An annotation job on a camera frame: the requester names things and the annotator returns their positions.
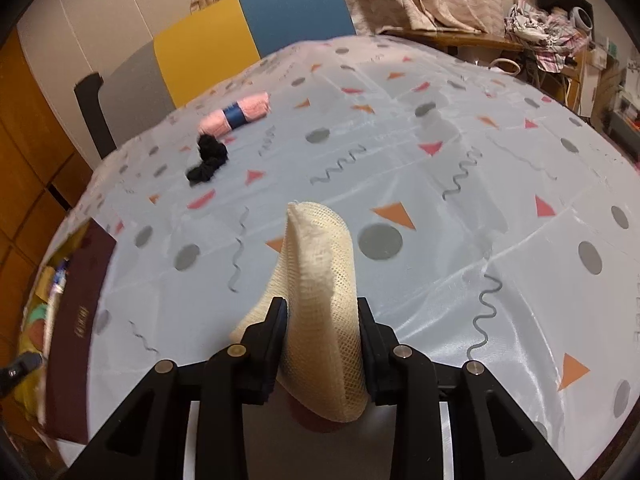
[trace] patterned tablecloth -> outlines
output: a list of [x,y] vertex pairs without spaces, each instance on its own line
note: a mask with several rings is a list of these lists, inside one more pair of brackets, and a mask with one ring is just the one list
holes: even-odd
[[[273,111],[190,187],[198,121],[263,90]],[[514,78],[402,40],[290,46],[108,156],[52,241],[88,216],[117,240],[90,434],[159,359],[228,344],[270,278],[287,203],[313,201],[349,227],[376,319],[434,361],[487,364],[580,476],[640,392],[639,192],[599,134]],[[250,476],[388,478],[393,415],[311,434],[277,390],[245,409]]]

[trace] silver screw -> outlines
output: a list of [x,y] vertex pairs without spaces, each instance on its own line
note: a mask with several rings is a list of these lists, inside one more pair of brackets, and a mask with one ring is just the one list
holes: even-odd
[[242,357],[246,354],[246,347],[243,345],[231,345],[226,349],[226,353],[228,353],[231,357]]
[[174,364],[168,359],[162,359],[162,361],[158,361],[156,366],[154,366],[154,370],[159,374],[165,374],[174,369]]
[[398,345],[394,348],[394,354],[396,354],[398,357],[402,359],[407,359],[408,357],[411,357],[412,353],[414,352],[411,350],[411,347],[407,345]]
[[466,364],[466,371],[473,375],[480,375],[484,372],[484,365],[480,361],[469,361]]

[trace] yellow panel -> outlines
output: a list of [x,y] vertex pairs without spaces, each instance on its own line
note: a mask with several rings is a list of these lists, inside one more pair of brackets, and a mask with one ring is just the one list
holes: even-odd
[[154,50],[176,108],[260,59],[238,0],[221,0],[158,34]]

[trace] wavy line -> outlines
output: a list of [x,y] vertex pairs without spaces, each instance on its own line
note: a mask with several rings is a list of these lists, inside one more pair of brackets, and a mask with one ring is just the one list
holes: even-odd
[[481,346],[484,346],[487,344],[487,342],[489,341],[489,335],[487,334],[487,332],[485,332],[484,330],[482,330],[479,326],[478,326],[478,320],[479,319],[493,319],[497,314],[498,311],[496,310],[496,308],[491,304],[491,303],[487,303],[483,297],[485,294],[495,294],[496,292],[498,292],[501,288],[502,288],[502,282],[500,279],[498,278],[494,278],[493,276],[489,276],[488,274],[484,275],[486,278],[488,278],[489,280],[491,280],[494,283],[497,283],[498,286],[496,288],[487,288],[485,290],[483,290],[480,295],[478,296],[478,300],[480,301],[480,303],[482,303],[484,306],[489,307],[492,312],[491,314],[478,314],[474,320],[472,321],[472,323],[474,324],[474,328],[476,330],[478,330],[479,333],[481,333],[484,336],[484,341],[482,341],[481,343],[476,343],[474,345],[471,345],[467,350],[466,350],[466,358],[471,361],[471,351],[475,350],[476,348],[480,348]]
[[472,167],[472,166],[477,166],[478,165],[478,160],[476,160],[474,157],[482,158],[482,152],[480,150],[478,150],[477,148],[474,148],[472,146],[471,149],[468,152],[466,152],[466,159],[465,160],[461,160],[458,163],[458,167],[460,168],[460,171],[462,171],[462,173],[455,174],[452,177],[453,183],[457,187],[455,189],[445,189],[442,192],[442,199],[443,200],[447,199],[447,195],[454,194],[454,193],[459,193],[460,191],[462,191],[462,188],[460,187],[460,184],[458,183],[458,181],[461,178],[467,178],[469,176],[469,170],[466,167]]
[[358,150],[349,150],[349,156],[351,157],[351,160],[349,160],[348,158],[344,158],[343,156],[340,157],[338,160],[335,161],[336,165],[338,166],[337,168],[326,168],[324,170],[324,173],[326,174],[326,177],[322,177],[322,176],[313,176],[309,179],[309,182],[313,185],[315,182],[329,182],[331,180],[331,175],[329,175],[329,173],[342,173],[344,171],[344,166],[342,164],[355,164],[356,163],[356,157],[355,155],[353,155],[354,153],[365,153],[367,151],[367,149],[362,145],[362,144],[358,144]]
[[533,162],[531,162],[529,159],[524,158],[523,156],[519,156],[516,155],[515,153],[513,153],[509,148],[507,148],[506,146],[501,146],[500,144],[498,144],[497,142],[495,142],[495,140],[493,140],[491,137],[487,136],[487,139],[489,139],[489,142],[492,143],[496,148],[500,148],[501,150],[503,150],[504,152],[509,153],[511,156],[513,156],[514,158],[517,158],[519,161],[521,162],[526,162],[527,164],[529,164],[531,166],[532,170],[535,171],[541,171],[542,173],[545,173],[546,176],[548,176],[551,180],[558,180],[558,177],[553,176],[552,174],[550,174],[545,168],[539,168],[538,166],[534,165]]
[[138,333],[138,328],[136,327],[136,324],[130,319],[129,319],[129,322],[131,323],[131,330],[133,332],[133,335],[136,336],[137,338],[142,339],[142,344],[144,345],[145,350],[147,352],[155,352],[156,355],[158,355],[160,352],[155,348],[153,348],[152,346],[148,346],[146,344],[146,338],[142,334]]
[[271,143],[273,142],[273,137],[276,134],[275,130],[276,130],[276,127],[272,126],[271,128],[268,128],[267,131],[264,133],[266,138],[262,143],[262,147],[260,148],[260,150],[258,150],[258,155],[262,156],[264,152],[271,149]]
[[237,292],[238,291],[236,288],[234,288],[236,286],[236,283],[240,279],[240,274],[242,272],[240,270],[240,267],[238,266],[238,260],[240,259],[240,256],[242,256],[242,253],[244,252],[244,243],[242,243],[242,240],[241,240],[240,237],[243,236],[245,231],[246,231],[246,227],[244,226],[243,222],[246,220],[246,218],[248,216],[249,216],[249,208],[245,207],[244,208],[244,212],[242,213],[242,215],[240,216],[240,219],[238,220],[238,223],[240,224],[240,227],[242,228],[242,229],[240,229],[239,236],[236,237],[236,242],[238,242],[238,250],[236,251],[234,256],[231,258],[231,263],[236,268],[236,270],[234,270],[234,274],[231,276],[231,278],[229,278],[229,281],[226,284],[226,286],[228,286],[228,288],[229,288],[229,290],[231,292]]

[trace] plaid cloth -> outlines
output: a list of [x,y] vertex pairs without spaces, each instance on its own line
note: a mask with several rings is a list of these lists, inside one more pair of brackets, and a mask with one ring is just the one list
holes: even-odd
[[589,38],[561,14],[518,1],[504,19],[504,27],[525,48],[532,50],[538,67],[545,72],[560,72],[564,58],[573,56],[589,44]]

